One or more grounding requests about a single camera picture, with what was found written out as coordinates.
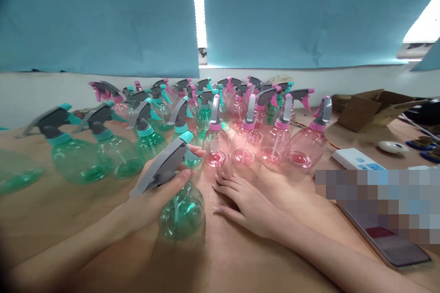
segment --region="white wall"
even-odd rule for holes
[[[294,88],[316,89],[309,101],[317,106],[324,95],[353,94],[385,88],[411,96],[440,96],[440,70],[410,72],[416,63],[392,66],[363,66],[358,68],[327,70],[248,70],[248,69],[200,69],[200,79],[211,77],[218,81],[228,76],[246,79],[253,75],[263,81],[273,76],[289,75]],[[91,108],[97,104],[89,81],[107,80],[122,89],[139,80],[149,87],[159,78],[134,78],[93,76],[74,73],[0,73],[0,127],[19,128],[27,125],[42,112],[70,103],[73,109]]]

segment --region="human hand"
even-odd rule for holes
[[[189,147],[190,151],[196,156],[204,156],[205,151],[201,150],[200,147],[192,145],[189,145]],[[139,179],[143,177],[155,159],[145,164]],[[191,170],[183,164],[180,164],[177,169],[180,170],[180,173],[171,181],[159,187],[153,187],[139,197],[130,198],[103,219],[104,221],[109,221],[111,225],[116,225],[116,234],[119,236],[119,239],[153,222],[165,204],[183,188],[191,175]]]
[[[262,238],[275,239],[276,226],[285,215],[276,208],[257,188],[233,174],[215,176],[212,187],[231,198],[240,211],[228,206],[214,207],[214,211],[225,215]]]

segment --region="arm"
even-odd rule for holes
[[[430,292],[387,266],[321,235],[285,214],[247,181],[235,175],[216,176],[216,180],[214,190],[230,197],[241,212],[227,206],[215,207],[214,211],[260,237],[275,240],[297,252],[343,291]]]
[[[204,151],[190,149],[202,157]],[[150,167],[149,161],[141,174]],[[55,292],[69,275],[79,271],[113,243],[155,221],[164,205],[185,185],[191,171],[183,166],[170,182],[129,199],[101,220],[9,270],[12,288],[19,292]]]

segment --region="plastic bottle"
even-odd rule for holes
[[[293,136],[293,132],[296,127],[296,117],[295,117],[295,110],[293,109],[294,101],[299,100],[304,107],[310,112],[310,106],[308,104],[308,98],[310,97],[310,94],[313,94],[315,92],[314,88],[305,88],[305,89],[296,89],[290,92],[287,92],[284,94],[284,97],[286,97],[287,94],[290,94],[292,96],[292,108],[290,113],[290,123],[289,123],[289,133],[290,136]],[[284,109],[281,108],[276,111],[274,117],[270,121],[270,125],[275,125],[276,119],[279,118],[279,116],[284,113]]]
[[[127,129],[135,128],[139,136],[136,144],[137,154],[144,165],[147,161],[156,157],[168,145],[164,137],[156,133],[153,127],[148,123],[148,120],[160,120],[152,107],[154,103],[150,98],[145,99],[137,106],[134,113],[130,116]]]
[[[150,188],[169,182],[182,161],[196,160],[198,157],[189,151],[187,145],[192,139],[192,134],[187,131],[171,142],[140,178],[130,192],[130,198],[139,197]],[[203,233],[204,200],[191,180],[164,206],[158,222],[160,235],[172,240],[186,240]]]
[[[260,138],[263,137],[263,134],[267,130],[268,120],[267,120],[267,112],[266,112],[266,104],[267,102],[271,102],[272,105],[276,106],[276,93],[279,91],[281,87],[272,87],[266,89],[263,92],[260,92],[257,95],[257,104],[255,104],[255,130],[257,131]]]
[[[204,160],[211,167],[224,166],[229,158],[229,137],[221,128],[219,114],[220,96],[216,95],[212,102],[209,130],[203,139],[202,149],[206,151]]]
[[[243,120],[246,118],[247,108],[244,103],[244,93],[247,88],[247,84],[242,84],[237,87],[237,95],[229,107],[229,125],[234,130],[238,130],[241,127]]]
[[[291,82],[283,82],[283,83],[272,85],[272,87],[280,86],[281,90],[276,93],[276,102],[278,104],[277,106],[273,106],[272,103],[267,103],[268,124],[270,124],[270,122],[272,120],[274,121],[274,124],[275,124],[275,121],[278,118],[278,117],[276,117],[277,112],[283,107],[283,104],[284,104],[283,95],[285,95],[287,92],[289,92],[291,87],[294,84],[295,83],[293,81],[291,81]]]
[[[258,155],[260,137],[255,131],[254,121],[255,95],[249,99],[246,118],[242,126],[235,133],[231,142],[231,159],[234,164],[251,166]]]
[[[44,173],[44,167],[18,152],[0,149],[0,195],[30,186]]]
[[[200,105],[198,104],[197,100],[197,92],[196,92],[196,86],[190,85],[187,86],[187,93],[188,93],[188,109],[191,112],[193,118],[190,118],[187,116],[186,121],[188,124],[188,128],[190,131],[197,131],[197,117],[200,113]]]
[[[214,95],[218,94],[220,96],[219,112],[220,112],[221,128],[223,128],[225,131],[229,131],[230,126],[229,126],[228,108],[226,107],[225,102],[223,102],[223,85],[219,84],[217,89],[213,89],[212,93]]]
[[[105,170],[110,171],[117,179],[127,179],[139,173],[142,164],[136,146],[125,137],[114,135],[104,126],[105,121],[117,118],[111,109],[113,106],[113,102],[108,101],[90,111],[73,133],[81,132],[88,124],[93,137],[98,141],[95,153]]]
[[[189,111],[188,108],[189,98],[188,96],[184,96],[179,103],[176,105],[176,107],[173,110],[173,113],[171,114],[171,119],[169,121],[169,125],[174,125],[174,130],[176,131],[172,141],[174,141],[176,138],[179,138],[182,136],[182,134],[185,134],[187,131],[189,131],[188,125],[186,123],[186,117],[191,118],[193,115]],[[201,147],[202,143],[200,143],[200,140],[198,139],[197,135],[194,131],[191,132],[193,134],[193,138],[191,141],[189,141],[190,144]],[[198,159],[197,161],[184,161],[183,164],[191,169],[196,168],[200,163],[202,162],[202,159]]]
[[[204,92],[204,88],[206,88],[208,91],[212,91],[211,78],[199,80],[196,85],[197,85],[197,94],[199,95]]]
[[[33,127],[38,127],[53,146],[52,162],[56,170],[70,183],[90,184],[104,178],[108,171],[99,161],[93,143],[73,139],[58,128],[65,124],[78,124],[81,120],[68,110],[72,106],[64,103],[35,118],[19,137],[31,135]]]
[[[324,130],[331,117],[331,99],[325,96],[309,127],[297,132],[291,139],[287,160],[300,168],[309,169],[321,159],[327,140]]]
[[[153,107],[153,111],[157,114],[160,120],[152,120],[150,121],[150,125],[157,132],[168,131],[173,128],[173,126],[168,125],[168,121],[170,121],[171,110],[166,104],[163,103],[162,98],[167,99],[168,103],[171,103],[171,100],[166,95],[166,85],[154,86],[150,89],[147,89],[146,92],[152,95],[152,101],[156,104]]]
[[[200,97],[200,111],[197,116],[197,135],[203,140],[206,132],[209,129],[209,121],[211,119],[211,107],[209,101],[212,101],[214,94],[212,90],[205,91],[199,95]]]
[[[283,114],[276,120],[275,125],[263,135],[260,143],[259,158],[265,165],[280,165],[286,158],[290,145],[290,108],[292,95],[286,95]]]
[[[127,116],[128,104],[125,103],[124,98],[119,93],[120,90],[106,81],[101,81],[101,83],[105,86],[107,91],[111,94],[111,100],[115,104],[113,106],[114,112],[118,116],[127,120],[128,119],[128,116]]]

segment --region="white mouse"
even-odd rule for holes
[[[377,144],[377,146],[385,152],[402,154],[409,152],[409,149],[406,145],[391,141],[381,141]]]

